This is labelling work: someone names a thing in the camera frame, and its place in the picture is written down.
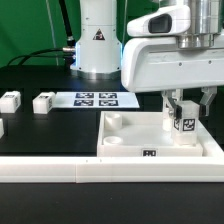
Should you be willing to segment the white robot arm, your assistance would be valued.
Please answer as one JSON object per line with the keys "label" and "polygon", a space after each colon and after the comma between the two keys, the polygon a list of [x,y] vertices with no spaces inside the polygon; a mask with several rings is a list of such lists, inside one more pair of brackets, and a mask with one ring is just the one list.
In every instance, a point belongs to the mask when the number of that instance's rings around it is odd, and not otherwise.
{"label": "white robot arm", "polygon": [[224,85],[223,0],[158,0],[156,12],[127,24],[126,44],[116,35],[117,0],[79,2],[81,38],[72,71],[88,79],[120,72],[130,92],[161,91],[175,118],[184,109],[172,93],[200,88],[199,114],[209,114],[217,88]]}

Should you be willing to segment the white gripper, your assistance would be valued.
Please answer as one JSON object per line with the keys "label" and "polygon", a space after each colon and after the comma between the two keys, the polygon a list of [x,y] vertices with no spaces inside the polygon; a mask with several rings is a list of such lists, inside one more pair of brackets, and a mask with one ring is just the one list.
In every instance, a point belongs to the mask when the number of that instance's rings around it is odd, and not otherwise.
{"label": "white gripper", "polygon": [[200,115],[209,115],[224,85],[224,28],[219,4],[164,4],[127,24],[121,81],[131,92],[163,91],[171,119],[182,118],[182,90],[201,89]]}

